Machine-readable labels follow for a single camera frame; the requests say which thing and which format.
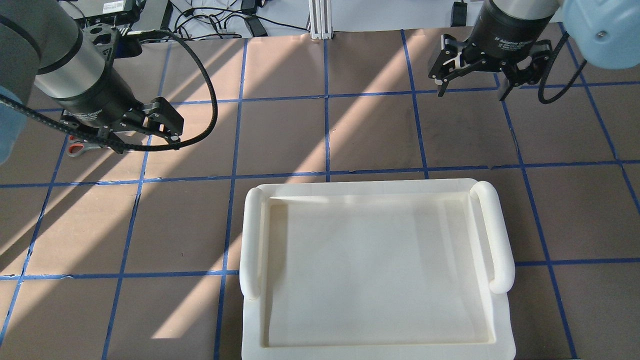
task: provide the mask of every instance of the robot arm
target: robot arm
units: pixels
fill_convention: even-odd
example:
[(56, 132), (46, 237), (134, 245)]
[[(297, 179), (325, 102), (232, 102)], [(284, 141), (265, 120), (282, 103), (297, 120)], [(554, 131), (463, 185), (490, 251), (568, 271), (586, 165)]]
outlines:
[[(65, 109), (60, 129), (104, 140), (118, 153), (125, 147), (117, 146), (124, 142), (116, 134), (131, 130), (182, 146), (184, 119), (173, 106), (162, 97), (138, 101), (113, 68), (118, 45), (133, 45), (139, 54), (137, 40), (106, 24), (80, 29), (55, 0), (5, 0), (0, 10), (0, 94), (25, 103), (35, 84)], [(3, 129), (24, 121), (5, 106), (0, 110)]]
[[(559, 48), (553, 51), (549, 40), (538, 37), (560, 6), (568, 33), (588, 61), (606, 69), (640, 63), (637, 0), (485, 0), (468, 39), (442, 35), (429, 72), (438, 96), (453, 79), (473, 71), (504, 73), (500, 100), (514, 87), (544, 79)], [(520, 69), (527, 58), (530, 64)]]

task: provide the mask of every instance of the power adapter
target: power adapter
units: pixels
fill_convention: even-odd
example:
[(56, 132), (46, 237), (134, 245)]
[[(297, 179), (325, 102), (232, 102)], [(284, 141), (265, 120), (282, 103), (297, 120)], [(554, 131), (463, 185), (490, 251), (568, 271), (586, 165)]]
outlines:
[(258, 6), (262, 6), (260, 0), (242, 0), (240, 11), (247, 15), (255, 15), (258, 12)]
[(264, 29), (264, 26), (262, 26), (260, 19), (258, 19), (256, 16), (245, 17), (244, 21), (249, 27), (249, 31), (254, 38), (269, 36), (269, 34), (267, 34), (267, 31)]
[(467, 26), (467, 3), (465, 0), (454, 1), (451, 7), (451, 27)]

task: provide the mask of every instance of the white tray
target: white tray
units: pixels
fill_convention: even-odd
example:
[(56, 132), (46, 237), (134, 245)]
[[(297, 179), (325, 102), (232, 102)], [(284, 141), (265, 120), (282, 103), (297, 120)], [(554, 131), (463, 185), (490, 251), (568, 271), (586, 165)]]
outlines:
[(515, 267), (473, 179), (265, 184), (244, 211), (244, 360), (511, 360)]

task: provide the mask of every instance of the tray handle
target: tray handle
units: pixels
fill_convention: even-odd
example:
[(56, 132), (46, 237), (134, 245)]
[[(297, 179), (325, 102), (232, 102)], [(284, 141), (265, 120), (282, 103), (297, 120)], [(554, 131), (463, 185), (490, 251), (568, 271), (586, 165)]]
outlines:
[(262, 241), (262, 209), (265, 196), (259, 188), (249, 190), (244, 202), (243, 235), (240, 256), (240, 289), (244, 297), (260, 296), (260, 242)]
[(506, 293), (513, 286), (516, 268), (498, 193), (493, 185), (486, 181), (480, 181), (471, 187), (469, 194), (480, 201), (491, 257), (493, 258), (493, 280), (489, 282), (489, 289), (495, 294)]

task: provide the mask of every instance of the blue tape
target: blue tape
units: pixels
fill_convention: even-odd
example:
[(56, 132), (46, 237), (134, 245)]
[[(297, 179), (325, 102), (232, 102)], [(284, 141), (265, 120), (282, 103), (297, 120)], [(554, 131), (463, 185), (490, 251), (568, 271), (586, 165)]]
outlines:
[[(242, 55), (242, 68), (240, 71), (240, 90), (238, 93), (238, 99), (243, 100), (244, 98), (244, 75), (246, 71), (246, 54), (248, 48), (248, 39), (244, 40), (243, 45), (243, 55)], [(234, 194), (236, 192), (236, 173), (237, 173), (237, 161), (238, 161), (238, 148), (240, 144), (240, 125), (242, 119), (242, 101), (238, 103), (238, 111), (237, 111), (237, 119), (236, 119), (236, 143), (234, 145), (234, 162), (231, 170), (231, 186), (229, 189), (229, 204), (227, 208), (227, 228), (225, 231), (225, 250), (222, 258), (222, 270), (227, 269), (228, 263), (228, 254), (229, 254), (229, 243), (231, 238), (231, 223), (233, 216), (233, 206), (234, 206)], [(213, 343), (213, 358), (220, 358), (220, 335), (222, 328), (222, 314), (223, 307), (225, 303), (225, 283), (227, 281), (227, 277), (225, 275), (222, 276), (220, 281), (220, 293), (218, 294), (218, 318), (216, 321), (216, 337)]]
[(523, 266), (547, 266), (548, 263), (546, 261), (516, 261), (516, 267)]
[(468, 88), (468, 89), (447, 89), (447, 92), (476, 92), (476, 91), (496, 91), (496, 88)]
[(0, 189), (11, 189), (11, 188), (45, 188), (50, 184), (45, 183), (36, 183), (36, 184), (0, 184)]
[[(25, 275), (23, 280), (61, 280), (61, 279), (148, 279), (155, 277), (192, 277), (192, 276), (222, 276), (239, 275), (238, 270), (206, 270), (206, 271), (181, 271), (181, 272), (133, 272), (124, 274), (57, 274), (57, 275)], [(20, 275), (2, 275), (0, 281), (15, 281)]]
[(279, 97), (253, 97), (249, 99), (241, 99), (241, 102), (259, 102), (259, 101), (283, 101), (283, 100), (310, 100), (322, 99), (324, 95), (302, 95), (302, 96), (279, 96)]
[(617, 165), (617, 161), (576, 161), (575, 163), (528, 163), (526, 168), (546, 168), (546, 167), (585, 167), (594, 165)]
[(614, 258), (614, 259), (576, 259), (576, 260), (554, 260), (557, 265), (598, 265), (598, 264), (627, 264), (640, 263), (640, 258)]
[(220, 294), (218, 295), (218, 317), (216, 319), (216, 337), (213, 346), (213, 359), (220, 359), (220, 338), (222, 336), (223, 310), (225, 306), (225, 287), (227, 285), (227, 276), (222, 275), (220, 279)]
[[(560, 29), (564, 31), (564, 26), (559, 23)], [(567, 48), (569, 49), (569, 53), (571, 54), (571, 57), (573, 59), (573, 64), (578, 67), (578, 59), (575, 55), (575, 52), (573, 51), (573, 47), (571, 46), (571, 44), (569, 42), (566, 43)], [(584, 74), (580, 73), (580, 80), (582, 80), (583, 83), (587, 83)], [(616, 159), (616, 163), (618, 164), (618, 166), (620, 166), (620, 170), (622, 171), (622, 177), (625, 180), (625, 184), (627, 185), (627, 189), (629, 190), (629, 194), (631, 195), (631, 199), (634, 202), (634, 205), (636, 205), (636, 210), (637, 212), (640, 214), (640, 201), (638, 201), (637, 195), (636, 195), (636, 191), (634, 190), (633, 185), (631, 184), (631, 181), (629, 180), (629, 176), (627, 174), (627, 171), (625, 170), (625, 167), (623, 166), (623, 162), (620, 161), (620, 155), (618, 154), (618, 151), (616, 150), (615, 145), (613, 144), (613, 139), (611, 138), (609, 131), (607, 130), (607, 126), (604, 123), (604, 119), (602, 118), (602, 115), (600, 114), (600, 110), (598, 109), (598, 105), (596, 104), (593, 95), (591, 94), (591, 90), (589, 89), (589, 85), (584, 87), (584, 90), (587, 93), (587, 97), (589, 97), (589, 102), (591, 103), (591, 107), (593, 108), (593, 112), (596, 115), (596, 118), (598, 119), (598, 123), (600, 124), (600, 128), (602, 128), (602, 132), (604, 133), (604, 136), (607, 139), (607, 143), (609, 144), (609, 148), (611, 150), (611, 153), (613, 154), (613, 157)]]
[(351, 174), (391, 174), (396, 172), (422, 172), (423, 168), (386, 168), (382, 170), (336, 170), (331, 171), (331, 175), (351, 175)]
[[(520, 88), (521, 89), (537, 89), (539, 87), (540, 87), (539, 85), (522, 85)], [(549, 89), (562, 89), (564, 87), (566, 87), (566, 85), (545, 85), (545, 88), (549, 88)], [(573, 83), (571, 87), (580, 88), (580, 87), (584, 87), (584, 84)]]
[(491, 170), (496, 170), (496, 169), (500, 169), (500, 168), (520, 168), (520, 165), (515, 165), (515, 164), (494, 165), (490, 169)]
[(178, 181), (210, 181), (229, 180), (231, 176), (194, 176), (194, 177), (153, 177), (145, 179), (145, 183), (175, 183)]
[(522, 178), (524, 180), (525, 187), (527, 189), (527, 195), (529, 196), (529, 202), (531, 203), (531, 210), (533, 212), (533, 217), (536, 222), (536, 227), (538, 228), (538, 235), (540, 237), (540, 244), (542, 246), (542, 251), (545, 255), (545, 262), (547, 263), (547, 269), (549, 271), (549, 277), (551, 279), (551, 284), (554, 288), (554, 294), (556, 296), (556, 302), (558, 306), (558, 311), (560, 312), (560, 319), (562, 320), (564, 327), (564, 335), (566, 336), (567, 344), (569, 346), (569, 350), (571, 352), (571, 357), (576, 359), (577, 354), (575, 351), (575, 345), (573, 344), (573, 336), (571, 335), (571, 329), (569, 328), (569, 323), (566, 319), (566, 314), (564, 313), (564, 306), (562, 302), (562, 297), (560, 296), (560, 289), (557, 284), (556, 274), (554, 272), (554, 267), (551, 262), (551, 257), (549, 255), (549, 250), (547, 247), (547, 241), (545, 239), (545, 234), (542, 229), (542, 223), (540, 221), (540, 216), (538, 215), (538, 208), (536, 206), (536, 201), (533, 197), (533, 191), (531, 190), (531, 184), (529, 183), (529, 176), (527, 175), (527, 169), (525, 168), (524, 161), (522, 159), (522, 153), (520, 152), (520, 147), (518, 146), (518, 140), (513, 129), (513, 124), (511, 122), (511, 115), (509, 114), (509, 110), (507, 109), (506, 102), (502, 101), (502, 109), (504, 110), (504, 116), (507, 120), (507, 125), (511, 130), (511, 135), (516, 143), (516, 151), (518, 154), (518, 162), (520, 163), (520, 170), (522, 172)]
[(488, 166), (468, 166), (468, 167), (430, 167), (429, 171), (457, 171), (457, 170), (489, 170)]
[(424, 168), (424, 178), (429, 179), (429, 167), (427, 165), (427, 156), (424, 152), (424, 141), (422, 139), (422, 126), (420, 124), (420, 113), (418, 111), (418, 99), (415, 93), (415, 82), (413, 80), (413, 69), (411, 67), (411, 58), (409, 57), (409, 48), (406, 45), (406, 35), (404, 30), (400, 30), (400, 37), (402, 38), (402, 46), (404, 49), (404, 58), (406, 60), (406, 68), (409, 72), (409, 84), (411, 86), (411, 98), (413, 101), (413, 116), (415, 117), (415, 128), (418, 132), (418, 145), (420, 147), (420, 158), (422, 160), (422, 167)]
[[(168, 63), (168, 57), (165, 59), (164, 66)], [(151, 145), (150, 136), (147, 140), (147, 145)], [(131, 236), (133, 234), (133, 227), (136, 222), (136, 215), (138, 214), (138, 206), (140, 205), (140, 197), (142, 195), (142, 186), (144, 184), (145, 170), (147, 168), (147, 159), (149, 152), (145, 152), (145, 157), (142, 160), (142, 166), (140, 168), (140, 179), (138, 180), (138, 190), (136, 191), (136, 198), (133, 202), (133, 208), (131, 209), (131, 219), (129, 221), (129, 228), (127, 230), (127, 239), (125, 240), (124, 250), (122, 252), (122, 262), (120, 263), (120, 273), (118, 274), (118, 283), (116, 284), (116, 291), (113, 296), (113, 305), (111, 306), (111, 315), (109, 316), (109, 325), (107, 326), (107, 334), (104, 339), (104, 347), (102, 348), (102, 360), (107, 359), (109, 352), (109, 344), (111, 343), (111, 333), (113, 331), (113, 322), (116, 318), (116, 311), (118, 309), (118, 302), (120, 300), (120, 290), (122, 289), (122, 281), (124, 279), (124, 272), (127, 266), (127, 258), (129, 257), (129, 247), (131, 245)]]
[(329, 94), (329, 98), (338, 97), (363, 97), (363, 96), (383, 96), (383, 95), (410, 95), (411, 91), (389, 91), (389, 92), (357, 92), (352, 94)]
[(618, 81), (612, 83), (588, 83), (587, 86), (620, 86), (620, 85), (640, 85), (640, 81)]
[(44, 201), (42, 203), (42, 208), (40, 210), (40, 214), (38, 215), (38, 220), (36, 221), (36, 225), (34, 226), (34, 229), (33, 229), (33, 235), (31, 237), (31, 242), (29, 243), (29, 247), (27, 249), (27, 255), (24, 258), (24, 263), (22, 264), (22, 271), (20, 272), (18, 283), (15, 285), (15, 290), (13, 291), (13, 296), (11, 297), (9, 310), (7, 311), (6, 317), (4, 318), (2, 330), (0, 330), (0, 347), (2, 347), (4, 337), (6, 336), (7, 328), (9, 327), (9, 321), (11, 320), (13, 309), (15, 307), (15, 302), (18, 299), (18, 294), (20, 293), (20, 288), (22, 287), (22, 282), (24, 281), (24, 276), (27, 272), (27, 266), (29, 266), (29, 260), (31, 259), (31, 255), (33, 254), (33, 247), (35, 246), (36, 239), (38, 238), (38, 235), (40, 232), (40, 226), (42, 225), (42, 219), (44, 218), (44, 214), (47, 210), (47, 205), (49, 203), (49, 198), (51, 197), (51, 191), (53, 190), (52, 184), (56, 180), (56, 176), (58, 175), (58, 170), (60, 169), (60, 164), (62, 163), (62, 157), (65, 155), (66, 150), (67, 150), (67, 137), (65, 136), (64, 141), (62, 141), (62, 148), (60, 149), (60, 153), (58, 154), (58, 160), (56, 162), (56, 166), (54, 167), (53, 174), (51, 175), (51, 181), (49, 182), (47, 195), (44, 198)]
[(331, 149), (329, 145), (330, 125), (329, 125), (329, 49), (328, 41), (324, 40), (323, 44), (323, 61), (324, 61), (324, 171), (326, 172), (325, 181), (331, 182)]

